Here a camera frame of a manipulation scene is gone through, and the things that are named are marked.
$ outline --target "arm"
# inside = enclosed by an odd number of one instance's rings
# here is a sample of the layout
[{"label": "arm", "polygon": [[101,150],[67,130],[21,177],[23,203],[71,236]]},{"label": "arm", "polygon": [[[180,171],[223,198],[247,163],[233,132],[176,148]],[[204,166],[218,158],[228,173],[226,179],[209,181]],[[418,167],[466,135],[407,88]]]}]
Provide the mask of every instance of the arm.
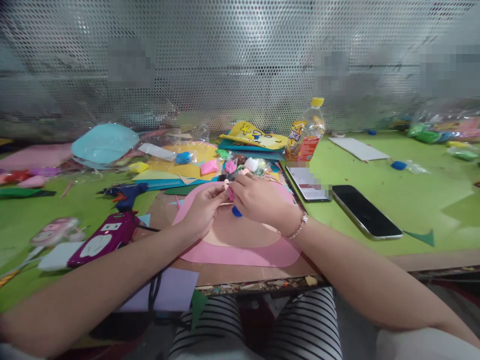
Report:
[{"label": "arm", "polygon": [[[297,206],[279,203],[271,184],[243,176],[230,186],[243,215],[285,236],[299,228],[302,212]],[[433,292],[352,238],[309,218],[294,241],[347,302],[380,327],[397,331],[436,328],[480,349],[479,339]]]},{"label": "arm", "polygon": [[219,190],[200,192],[180,223],[85,264],[22,301],[2,316],[0,335],[37,357],[68,349],[210,230],[228,196]]}]

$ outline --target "hand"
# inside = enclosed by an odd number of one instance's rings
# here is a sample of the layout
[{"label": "hand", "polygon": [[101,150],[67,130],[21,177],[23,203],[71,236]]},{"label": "hand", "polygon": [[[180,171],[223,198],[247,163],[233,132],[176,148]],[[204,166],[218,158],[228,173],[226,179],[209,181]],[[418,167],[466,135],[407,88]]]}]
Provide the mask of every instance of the hand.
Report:
[{"label": "hand", "polygon": [[209,186],[200,191],[193,200],[187,214],[180,222],[196,239],[207,235],[212,228],[217,208],[228,200],[229,191],[223,184]]},{"label": "hand", "polygon": [[300,226],[301,210],[289,204],[270,181],[238,175],[229,186],[235,194],[233,203],[248,219],[270,225],[286,236],[292,235]]}]

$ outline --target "plastic bottle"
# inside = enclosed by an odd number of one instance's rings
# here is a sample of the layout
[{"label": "plastic bottle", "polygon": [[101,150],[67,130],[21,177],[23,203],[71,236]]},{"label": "plastic bottle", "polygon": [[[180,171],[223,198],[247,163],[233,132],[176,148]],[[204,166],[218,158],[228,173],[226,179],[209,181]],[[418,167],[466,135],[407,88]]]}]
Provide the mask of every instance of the plastic bottle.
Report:
[{"label": "plastic bottle", "polygon": [[300,115],[291,125],[290,135],[285,147],[288,161],[306,162],[312,160],[315,148],[325,133],[324,116],[320,107],[323,97],[314,97],[310,108]]}]

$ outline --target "bracelet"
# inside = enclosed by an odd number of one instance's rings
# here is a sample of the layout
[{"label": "bracelet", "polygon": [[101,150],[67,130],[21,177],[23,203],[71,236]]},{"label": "bracelet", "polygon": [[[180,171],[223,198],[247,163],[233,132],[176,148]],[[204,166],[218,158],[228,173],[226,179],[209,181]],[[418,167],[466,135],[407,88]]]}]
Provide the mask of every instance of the bracelet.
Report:
[{"label": "bracelet", "polygon": [[300,230],[302,230],[302,227],[304,226],[304,224],[307,223],[308,220],[309,220],[308,214],[304,211],[303,216],[301,217],[301,223],[300,223],[300,226],[298,227],[298,230],[295,231],[293,235],[287,237],[287,239],[293,240],[299,234]]}]

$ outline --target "black smartphone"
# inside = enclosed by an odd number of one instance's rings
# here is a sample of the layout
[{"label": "black smartphone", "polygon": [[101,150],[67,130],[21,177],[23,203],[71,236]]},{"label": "black smartphone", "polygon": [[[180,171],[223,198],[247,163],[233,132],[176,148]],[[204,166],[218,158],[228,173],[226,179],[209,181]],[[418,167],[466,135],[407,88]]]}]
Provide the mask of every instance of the black smartphone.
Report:
[{"label": "black smartphone", "polygon": [[398,239],[403,232],[351,185],[334,185],[333,197],[352,221],[375,240]]}]

